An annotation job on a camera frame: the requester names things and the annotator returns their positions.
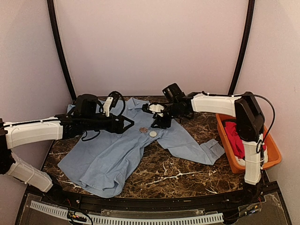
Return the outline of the round floral brooch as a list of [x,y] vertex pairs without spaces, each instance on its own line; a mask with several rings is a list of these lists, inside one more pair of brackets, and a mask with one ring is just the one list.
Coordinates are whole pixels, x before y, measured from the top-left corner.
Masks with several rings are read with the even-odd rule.
[[157,132],[155,132],[155,131],[150,131],[149,132],[149,136],[150,137],[156,137],[158,134],[157,134]]

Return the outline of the round iridescent brooch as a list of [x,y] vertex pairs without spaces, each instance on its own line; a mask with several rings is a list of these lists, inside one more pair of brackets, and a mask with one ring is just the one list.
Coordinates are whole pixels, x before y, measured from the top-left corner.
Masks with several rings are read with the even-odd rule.
[[139,131],[141,133],[147,133],[148,129],[146,127],[141,127],[141,128],[139,128]]

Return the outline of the light blue shirt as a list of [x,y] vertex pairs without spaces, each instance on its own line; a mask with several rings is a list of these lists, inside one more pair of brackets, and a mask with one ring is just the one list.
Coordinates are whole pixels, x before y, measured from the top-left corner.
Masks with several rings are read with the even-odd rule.
[[[146,103],[130,98],[126,101],[123,115],[135,122],[133,127],[123,134],[101,131],[100,135],[96,135],[89,131],[88,135],[93,139],[80,140],[58,163],[58,167],[84,190],[110,198],[122,192],[126,179],[139,165],[144,148],[154,141],[174,157],[205,165],[213,165],[224,154],[216,140],[198,144],[176,121],[172,121],[167,129],[151,128],[152,115],[142,111]],[[148,131],[141,133],[139,128],[147,128]],[[150,137],[150,131],[157,132],[157,136]]]

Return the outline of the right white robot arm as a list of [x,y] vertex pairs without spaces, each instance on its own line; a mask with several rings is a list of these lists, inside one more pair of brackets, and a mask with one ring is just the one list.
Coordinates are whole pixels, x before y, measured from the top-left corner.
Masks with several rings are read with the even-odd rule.
[[235,132],[244,148],[244,181],[256,185],[262,178],[264,145],[269,134],[264,129],[265,116],[257,99],[265,97],[245,92],[238,95],[219,95],[207,92],[185,94],[176,83],[163,89],[166,103],[150,103],[144,109],[153,114],[153,128],[167,129],[172,119],[192,118],[194,113],[215,113],[230,116]]

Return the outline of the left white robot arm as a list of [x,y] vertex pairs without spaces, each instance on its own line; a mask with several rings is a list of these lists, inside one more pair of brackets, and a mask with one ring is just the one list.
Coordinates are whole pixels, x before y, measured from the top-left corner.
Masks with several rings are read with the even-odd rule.
[[88,131],[122,134],[134,125],[134,121],[120,112],[110,112],[118,100],[124,97],[113,91],[101,103],[97,96],[83,94],[73,102],[73,108],[66,114],[58,114],[41,120],[0,123],[0,173],[12,176],[47,193],[55,204],[66,201],[66,193],[56,187],[57,182],[50,175],[21,160],[12,152],[13,148],[30,143],[49,140],[65,140]]

